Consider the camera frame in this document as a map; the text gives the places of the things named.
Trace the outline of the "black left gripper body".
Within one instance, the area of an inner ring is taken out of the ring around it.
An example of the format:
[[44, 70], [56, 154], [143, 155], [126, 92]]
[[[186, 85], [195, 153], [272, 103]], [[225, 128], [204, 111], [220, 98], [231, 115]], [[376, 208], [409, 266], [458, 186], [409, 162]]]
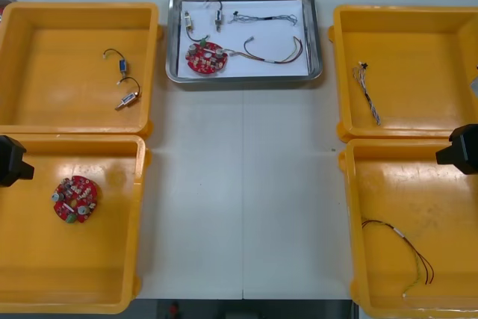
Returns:
[[1, 187], [10, 187], [16, 182], [19, 165], [26, 153], [25, 147], [17, 140], [1, 136]]

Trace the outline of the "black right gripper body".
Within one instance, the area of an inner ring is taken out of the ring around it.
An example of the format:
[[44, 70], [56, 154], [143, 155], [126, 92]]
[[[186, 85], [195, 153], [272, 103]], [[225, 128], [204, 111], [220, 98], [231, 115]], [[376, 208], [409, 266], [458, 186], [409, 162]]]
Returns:
[[465, 175], [477, 174], [477, 124], [456, 128], [450, 135], [452, 164]]

